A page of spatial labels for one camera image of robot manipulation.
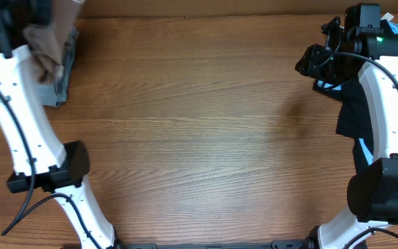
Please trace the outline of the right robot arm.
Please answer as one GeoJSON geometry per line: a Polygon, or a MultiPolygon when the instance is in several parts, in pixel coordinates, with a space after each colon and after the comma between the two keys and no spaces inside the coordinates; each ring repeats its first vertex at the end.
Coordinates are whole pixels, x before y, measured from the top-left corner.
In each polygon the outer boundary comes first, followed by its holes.
{"type": "Polygon", "coordinates": [[[273,248],[365,248],[370,235],[398,225],[398,33],[377,3],[349,7],[321,32],[325,44],[309,46],[296,70],[342,102],[337,133],[354,139],[356,173],[333,220],[273,248]]]}

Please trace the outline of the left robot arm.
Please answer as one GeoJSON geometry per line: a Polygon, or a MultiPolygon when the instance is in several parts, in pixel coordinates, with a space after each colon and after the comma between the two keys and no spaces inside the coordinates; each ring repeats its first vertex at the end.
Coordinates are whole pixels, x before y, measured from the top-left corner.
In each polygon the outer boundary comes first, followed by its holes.
{"type": "Polygon", "coordinates": [[[62,143],[45,107],[66,101],[75,61],[79,0],[0,0],[0,127],[13,163],[7,186],[56,200],[83,248],[119,248],[91,189],[85,144],[62,143]]]}

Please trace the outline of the beige khaki shorts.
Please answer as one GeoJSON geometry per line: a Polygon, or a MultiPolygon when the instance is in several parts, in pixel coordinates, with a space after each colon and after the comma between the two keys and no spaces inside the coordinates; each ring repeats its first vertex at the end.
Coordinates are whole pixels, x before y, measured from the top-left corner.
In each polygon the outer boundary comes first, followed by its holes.
{"type": "Polygon", "coordinates": [[[64,50],[85,0],[40,1],[40,24],[28,24],[23,36],[33,56],[38,84],[52,84],[64,75],[64,50]]]}

